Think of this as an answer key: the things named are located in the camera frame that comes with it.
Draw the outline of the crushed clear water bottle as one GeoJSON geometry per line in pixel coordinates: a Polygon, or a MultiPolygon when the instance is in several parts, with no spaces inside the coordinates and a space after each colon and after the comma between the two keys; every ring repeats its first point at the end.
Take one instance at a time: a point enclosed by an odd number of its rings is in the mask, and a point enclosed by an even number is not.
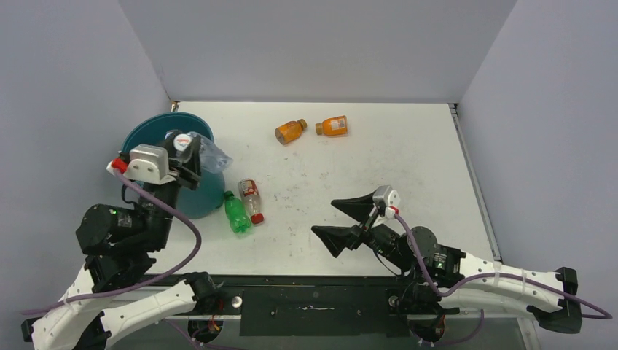
{"type": "Polygon", "coordinates": [[[208,137],[196,132],[179,133],[173,137],[174,159],[189,164],[199,159],[200,167],[209,173],[220,174],[227,170],[233,159],[218,148],[208,137]]]}

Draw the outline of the red cap small bottle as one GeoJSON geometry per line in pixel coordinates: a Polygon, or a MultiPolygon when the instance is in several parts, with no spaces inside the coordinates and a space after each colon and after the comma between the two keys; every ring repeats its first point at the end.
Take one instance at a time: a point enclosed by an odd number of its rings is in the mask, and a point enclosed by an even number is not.
{"type": "Polygon", "coordinates": [[[251,223],[253,225],[263,223],[265,218],[257,183],[253,179],[242,179],[238,183],[238,192],[251,223]]]}

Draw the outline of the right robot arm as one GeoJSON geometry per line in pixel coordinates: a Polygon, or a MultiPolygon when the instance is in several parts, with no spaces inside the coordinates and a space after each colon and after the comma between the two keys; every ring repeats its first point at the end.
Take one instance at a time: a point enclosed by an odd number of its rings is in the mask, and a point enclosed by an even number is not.
{"type": "Polygon", "coordinates": [[[389,186],[331,205],[355,220],[350,227],[314,225],[311,230],[333,257],[367,246],[396,266],[407,286],[394,298],[398,314],[455,314],[469,308],[532,319],[555,333],[577,334],[581,304],[571,268],[537,272],[486,260],[439,244],[425,226],[410,227],[399,214],[400,197],[389,186]]]}

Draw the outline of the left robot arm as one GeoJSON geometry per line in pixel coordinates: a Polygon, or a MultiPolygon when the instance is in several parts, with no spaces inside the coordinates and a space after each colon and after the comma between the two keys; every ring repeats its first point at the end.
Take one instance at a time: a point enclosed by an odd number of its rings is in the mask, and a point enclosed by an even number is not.
{"type": "Polygon", "coordinates": [[[35,349],[106,349],[143,327],[176,314],[212,312],[218,287],[206,272],[186,273],[167,289],[111,308],[113,299],[178,272],[145,279],[154,252],[165,248],[180,189],[194,190],[202,166],[199,136],[181,134],[157,145],[121,152],[107,171],[139,198],[126,207],[96,204],[84,214],[76,237],[85,263],[55,304],[26,312],[23,339],[35,349]]]}

